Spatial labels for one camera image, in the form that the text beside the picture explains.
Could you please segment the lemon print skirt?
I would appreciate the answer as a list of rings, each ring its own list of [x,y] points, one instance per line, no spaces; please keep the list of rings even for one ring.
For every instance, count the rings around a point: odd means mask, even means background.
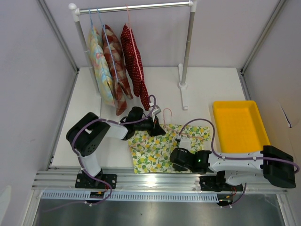
[[[151,137],[146,131],[136,131],[128,140],[129,150],[132,155],[134,173],[175,173],[172,163],[169,160],[171,152],[179,146],[176,136],[166,131],[165,135]],[[208,141],[190,139],[191,148],[189,151],[195,153],[204,150]]]

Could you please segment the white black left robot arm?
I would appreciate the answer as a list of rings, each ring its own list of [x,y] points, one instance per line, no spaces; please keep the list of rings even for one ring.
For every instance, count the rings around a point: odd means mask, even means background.
[[[136,131],[146,131],[151,137],[166,134],[156,115],[145,115],[143,109],[137,106],[120,122],[100,119],[96,114],[89,112],[69,129],[66,140],[77,155],[87,175],[85,182],[91,188],[98,188],[102,183],[102,168],[95,154],[102,140],[129,140]]]

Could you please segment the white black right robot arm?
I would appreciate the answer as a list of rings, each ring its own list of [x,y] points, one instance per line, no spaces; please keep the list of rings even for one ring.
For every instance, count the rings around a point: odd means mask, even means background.
[[[188,140],[180,139],[180,146],[170,154],[170,162],[175,171],[200,174],[202,191],[242,191],[245,183],[269,182],[271,185],[292,189],[296,187],[293,157],[271,146],[263,150],[242,153],[214,153],[187,149]]]

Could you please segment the pastel floral skirt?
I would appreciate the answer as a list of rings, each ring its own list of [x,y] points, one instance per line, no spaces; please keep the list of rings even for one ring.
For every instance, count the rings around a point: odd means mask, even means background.
[[[94,67],[95,78],[99,88],[100,96],[105,104],[115,106],[113,97],[113,81],[108,63],[103,52],[101,36],[94,25],[92,25],[87,40],[90,60]]]

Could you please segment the red polka dot skirt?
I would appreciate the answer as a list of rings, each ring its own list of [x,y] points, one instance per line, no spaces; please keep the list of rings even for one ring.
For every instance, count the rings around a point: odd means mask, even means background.
[[[140,65],[142,75],[143,75],[142,82],[141,82],[140,74],[139,74],[136,59],[135,59],[135,54],[134,54],[134,49],[133,49],[132,42],[131,42],[129,27],[127,24],[125,24],[123,26],[120,40],[121,40],[121,45],[122,45],[122,49],[123,49],[123,53],[124,53],[126,70],[128,72],[129,77],[132,80],[134,95],[136,97],[140,98],[144,109],[146,111],[148,111],[150,108],[150,102],[149,102],[149,94],[148,94],[146,84],[145,84],[145,79],[144,79],[144,71],[143,71],[141,54],[137,47],[137,44],[135,42],[135,37],[134,37],[134,43],[135,43],[135,47],[136,47],[136,51],[137,51],[137,55],[138,55],[139,65]]]

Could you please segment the red plaid skirt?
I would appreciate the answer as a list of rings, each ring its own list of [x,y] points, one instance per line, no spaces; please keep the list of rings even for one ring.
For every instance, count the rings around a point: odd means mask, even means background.
[[[127,109],[126,99],[133,99],[126,74],[122,46],[114,31],[105,25],[102,30],[103,53],[113,80],[113,98],[116,115],[121,115]]]

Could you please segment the yellow plastic tray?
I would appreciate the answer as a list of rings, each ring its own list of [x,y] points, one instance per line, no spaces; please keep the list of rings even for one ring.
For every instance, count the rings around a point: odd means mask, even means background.
[[[270,145],[255,101],[215,101],[213,113],[222,153],[252,153]]]

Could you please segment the aluminium mounting rail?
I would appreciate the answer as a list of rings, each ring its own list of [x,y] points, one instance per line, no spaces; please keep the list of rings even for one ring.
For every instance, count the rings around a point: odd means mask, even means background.
[[[40,170],[36,173],[32,189],[73,190],[80,168],[57,168]],[[146,173],[135,174],[133,168],[103,169],[104,173],[116,174],[115,191],[192,193],[200,192],[199,174]]]

